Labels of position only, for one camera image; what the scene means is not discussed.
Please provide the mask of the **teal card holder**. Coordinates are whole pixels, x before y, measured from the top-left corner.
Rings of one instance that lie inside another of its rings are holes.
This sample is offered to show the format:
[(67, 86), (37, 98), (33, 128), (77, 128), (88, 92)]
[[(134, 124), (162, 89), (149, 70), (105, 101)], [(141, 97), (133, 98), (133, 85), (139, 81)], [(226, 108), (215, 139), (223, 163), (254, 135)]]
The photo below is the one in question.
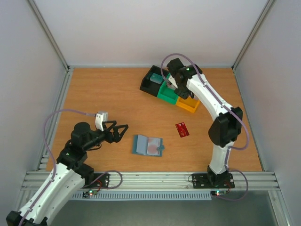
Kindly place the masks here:
[(132, 154), (161, 157), (164, 149), (162, 138), (134, 135)]

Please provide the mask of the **red VIP card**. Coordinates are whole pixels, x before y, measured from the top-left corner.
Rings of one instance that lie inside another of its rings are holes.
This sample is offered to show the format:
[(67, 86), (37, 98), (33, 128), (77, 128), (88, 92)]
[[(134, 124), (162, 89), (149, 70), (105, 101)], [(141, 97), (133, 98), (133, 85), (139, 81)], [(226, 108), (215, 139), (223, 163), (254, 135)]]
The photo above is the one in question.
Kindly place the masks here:
[(177, 123), (175, 126), (181, 138), (190, 135), (184, 122)]

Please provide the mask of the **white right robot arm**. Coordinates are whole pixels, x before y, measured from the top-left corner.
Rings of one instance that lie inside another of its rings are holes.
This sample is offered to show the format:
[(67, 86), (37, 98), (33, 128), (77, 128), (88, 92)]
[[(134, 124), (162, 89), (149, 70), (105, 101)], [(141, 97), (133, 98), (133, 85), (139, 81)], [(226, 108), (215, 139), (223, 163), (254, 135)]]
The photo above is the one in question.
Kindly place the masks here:
[(217, 187), (228, 178), (228, 161), (231, 149), (241, 133), (243, 112), (232, 107), (214, 90), (198, 66), (184, 66), (176, 58), (167, 64), (168, 79), (175, 86), (175, 94), (187, 99), (194, 94), (208, 110), (213, 123), (208, 135), (213, 143), (211, 161), (206, 180), (210, 187)]

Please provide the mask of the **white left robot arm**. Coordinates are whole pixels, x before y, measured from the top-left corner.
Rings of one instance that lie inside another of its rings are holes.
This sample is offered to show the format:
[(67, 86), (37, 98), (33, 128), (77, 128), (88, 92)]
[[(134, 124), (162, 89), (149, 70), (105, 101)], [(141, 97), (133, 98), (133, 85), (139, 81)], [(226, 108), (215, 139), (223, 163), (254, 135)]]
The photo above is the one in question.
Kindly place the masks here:
[(7, 215), (7, 225), (48, 226), (76, 191), (94, 184), (94, 169), (85, 164), (87, 152), (104, 141), (118, 143), (128, 129), (127, 124), (108, 123), (103, 130), (92, 130), (87, 122), (74, 126), (47, 179), (19, 211)]

